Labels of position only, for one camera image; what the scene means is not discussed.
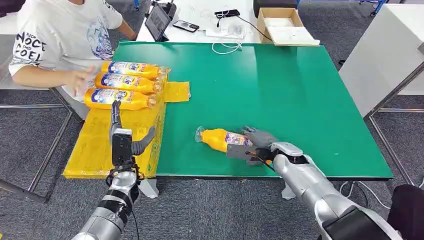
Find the human hand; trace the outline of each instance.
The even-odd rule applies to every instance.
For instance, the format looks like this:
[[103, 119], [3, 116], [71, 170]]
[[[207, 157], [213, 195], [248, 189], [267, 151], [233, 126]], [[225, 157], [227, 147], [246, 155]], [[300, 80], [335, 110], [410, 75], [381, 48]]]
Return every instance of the human hand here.
[[93, 79], [95, 73], [95, 67], [91, 65], [87, 70], [73, 70], [65, 71], [64, 73], [64, 85], [67, 85], [73, 97], [84, 88], [87, 87], [87, 83]]

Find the tablet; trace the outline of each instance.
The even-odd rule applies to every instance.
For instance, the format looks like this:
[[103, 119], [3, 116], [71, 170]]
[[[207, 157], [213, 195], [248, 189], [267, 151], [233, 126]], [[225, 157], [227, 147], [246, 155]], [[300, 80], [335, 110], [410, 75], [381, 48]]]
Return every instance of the tablet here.
[[164, 9], [158, 4], [153, 7], [148, 15], [145, 25], [155, 42], [162, 42], [165, 29], [170, 24], [171, 19]]

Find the green tabletop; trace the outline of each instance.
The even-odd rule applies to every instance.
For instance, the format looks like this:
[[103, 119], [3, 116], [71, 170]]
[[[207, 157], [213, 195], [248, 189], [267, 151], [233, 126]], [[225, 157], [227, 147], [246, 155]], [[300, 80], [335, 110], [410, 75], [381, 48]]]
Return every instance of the green tabletop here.
[[169, 81], [190, 82], [190, 101], [167, 104], [158, 176], [276, 177], [194, 139], [199, 126], [248, 125], [300, 147], [329, 178], [393, 177], [323, 46], [245, 43], [218, 55], [210, 43], [121, 42], [114, 60], [166, 66]]

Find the robotic arm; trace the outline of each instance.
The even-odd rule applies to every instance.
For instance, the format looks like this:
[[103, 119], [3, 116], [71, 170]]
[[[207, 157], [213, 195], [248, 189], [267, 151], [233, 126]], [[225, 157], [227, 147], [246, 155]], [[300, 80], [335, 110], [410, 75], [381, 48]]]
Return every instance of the robotic arm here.
[[109, 186], [106, 195], [88, 221], [72, 240], [117, 240], [120, 238], [133, 205], [139, 197], [139, 184], [144, 178], [139, 172], [134, 155], [141, 155], [155, 136], [151, 127], [140, 141], [132, 141], [132, 131], [122, 128], [119, 106], [112, 104], [112, 121], [109, 140], [112, 144], [112, 164], [106, 178]]
[[260, 147], [255, 156], [273, 160], [275, 172], [313, 212], [323, 240], [402, 240], [380, 215], [337, 191], [300, 148], [255, 128], [245, 127], [243, 133]]

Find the plastic bottle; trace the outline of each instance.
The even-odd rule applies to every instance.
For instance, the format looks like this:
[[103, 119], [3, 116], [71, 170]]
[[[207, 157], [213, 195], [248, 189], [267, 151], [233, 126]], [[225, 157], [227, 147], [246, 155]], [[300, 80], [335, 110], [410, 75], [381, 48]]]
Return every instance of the plastic bottle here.
[[126, 61], [105, 61], [101, 65], [101, 71], [111, 74], [125, 74], [145, 77], [152, 81], [164, 81], [170, 69], [163, 66], [156, 66], [147, 63], [126, 62]]
[[224, 152], [227, 152], [228, 144], [252, 146], [253, 143], [246, 138], [246, 136], [226, 131], [222, 128], [205, 130], [202, 126], [199, 126], [194, 136], [196, 142], [204, 142], [211, 148]]
[[84, 95], [84, 103], [93, 109], [111, 109], [112, 103], [121, 101], [122, 110], [140, 110], [156, 105], [156, 95], [144, 95], [138, 91], [125, 91], [106, 88], [89, 88]]
[[161, 81], [150, 81], [142, 76], [129, 76], [110, 72], [101, 72], [94, 79], [94, 85], [99, 89], [118, 89], [136, 91], [143, 94], [162, 91]]

